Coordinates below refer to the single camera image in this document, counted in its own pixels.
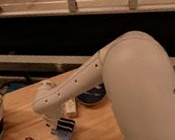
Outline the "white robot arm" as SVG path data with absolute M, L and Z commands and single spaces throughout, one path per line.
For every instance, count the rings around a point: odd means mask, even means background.
M 162 45 L 144 32 L 119 36 L 60 85 L 42 81 L 33 110 L 57 119 L 63 102 L 100 84 L 124 140 L 175 140 L 175 71 Z

